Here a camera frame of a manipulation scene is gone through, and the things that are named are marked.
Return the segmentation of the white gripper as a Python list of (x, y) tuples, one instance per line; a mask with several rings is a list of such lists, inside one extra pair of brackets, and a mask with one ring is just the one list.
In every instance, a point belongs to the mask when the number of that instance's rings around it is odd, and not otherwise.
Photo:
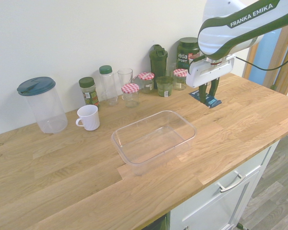
[(234, 66), (235, 55), (227, 55), (219, 60), (205, 56), (195, 58), (189, 65), (186, 84), (192, 88), (199, 87), (200, 102), (206, 102), (207, 83), (211, 81), (208, 95), (214, 97), (219, 85), (219, 77), (230, 73)]

